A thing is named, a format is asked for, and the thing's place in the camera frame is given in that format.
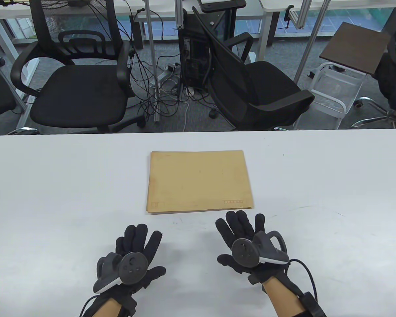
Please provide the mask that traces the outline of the person's left hand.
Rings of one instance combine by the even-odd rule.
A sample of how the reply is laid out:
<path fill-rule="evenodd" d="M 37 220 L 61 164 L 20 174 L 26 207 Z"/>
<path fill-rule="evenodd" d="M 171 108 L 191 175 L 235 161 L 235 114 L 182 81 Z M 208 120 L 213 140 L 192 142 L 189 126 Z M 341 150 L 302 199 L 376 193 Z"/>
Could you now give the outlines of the person's left hand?
<path fill-rule="evenodd" d="M 115 241 L 115 251 L 99 258 L 94 296 L 83 306 L 81 317 L 133 316 L 137 302 L 133 294 L 147 288 L 151 282 L 164 276 L 163 266 L 149 268 L 160 246 L 162 233 L 154 231 L 147 238 L 145 224 L 129 225 L 124 235 Z"/>

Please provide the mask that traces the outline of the person's right hand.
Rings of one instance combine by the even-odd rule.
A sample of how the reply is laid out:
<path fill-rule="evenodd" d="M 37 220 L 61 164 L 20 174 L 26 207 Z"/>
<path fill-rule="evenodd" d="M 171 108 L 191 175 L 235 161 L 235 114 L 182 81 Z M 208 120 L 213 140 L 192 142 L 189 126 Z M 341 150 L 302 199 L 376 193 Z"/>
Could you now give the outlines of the person's right hand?
<path fill-rule="evenodd" d="M 237 273 L 247 273 L 251 284 L 263 284 L 274 277 L 298 297 L 303 292 L 287 276 L 292 260 L 278 231 L 266 232 L 265 216 L 258 213 L 251 225 L 243 210 L 228 211 L 225 219 L 215 222 L 218 232 L 231 251 L 219 255 L 217 261 Z"/>

